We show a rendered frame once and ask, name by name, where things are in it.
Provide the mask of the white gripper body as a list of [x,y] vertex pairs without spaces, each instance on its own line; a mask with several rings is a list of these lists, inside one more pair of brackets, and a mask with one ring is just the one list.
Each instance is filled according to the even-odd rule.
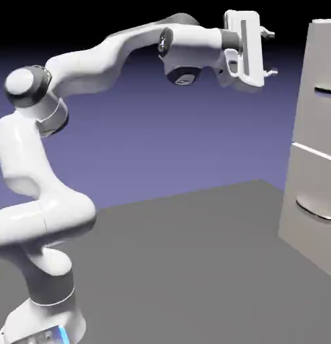
[[225,51],[232,87],[263,87],[263,52],[260,16],[255,11],[227,10],[224,14],[227,30],[236,32],[242,52]]

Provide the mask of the light grey cabinet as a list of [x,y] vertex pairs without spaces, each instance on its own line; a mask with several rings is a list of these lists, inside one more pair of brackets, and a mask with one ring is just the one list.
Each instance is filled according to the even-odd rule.
[[331,276],[331,19],[308,27],[279,236]]

